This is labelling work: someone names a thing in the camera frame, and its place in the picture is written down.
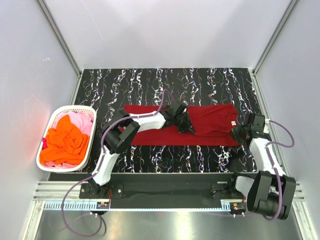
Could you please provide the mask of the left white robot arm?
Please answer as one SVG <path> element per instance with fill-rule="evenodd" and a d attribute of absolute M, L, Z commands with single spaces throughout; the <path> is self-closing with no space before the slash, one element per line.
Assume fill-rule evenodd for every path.
<path fill-rule="evenodd" d="M 97 198 L 103 198 L 108 193 L 107 183 L 111 180 L 116 160 L 131 145 L 137 133 L 170 126 L 176 126 L 179 133 L 196 133 L 185 103 L 159 106 L 148 113 L 134 114 L 122 109 L 115 114 L 105 126 L 100 140 L 100 156 L 88 180 L 90 192 Z"/>

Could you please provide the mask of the red t-shirt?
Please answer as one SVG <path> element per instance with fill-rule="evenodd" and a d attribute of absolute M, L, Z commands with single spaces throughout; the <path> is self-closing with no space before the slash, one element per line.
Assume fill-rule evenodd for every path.
<path fill-rule="evenodd" d="M 232 104 L 189 106 L 188 113 L 195 133 L 180 133 L 174 125 L 151 129 L 135 135 L 131 145 L 137 146 L 223 146 L 237 147 L 232 136 L 238 112 Z"/>

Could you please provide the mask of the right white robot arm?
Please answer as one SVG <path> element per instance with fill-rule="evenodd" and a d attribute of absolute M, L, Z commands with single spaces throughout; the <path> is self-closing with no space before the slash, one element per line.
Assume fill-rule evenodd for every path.
<path fill-rule="evenodd" d="M 286 220 L 289 216 L 297 182 L 282 170 L 273 146 L 286 144 L 273 141 L 267 131 L 269 120 L 262 114 L 249 114 L 247 123 L 232 130 L 234 139 L 248 147 L 254 157 L 257 175 L 251 178 L 236 176 L 227 185 L 228 195 L 239 198 L 244 195 L 249 212 L 260 214 L 265 219 Z"/>

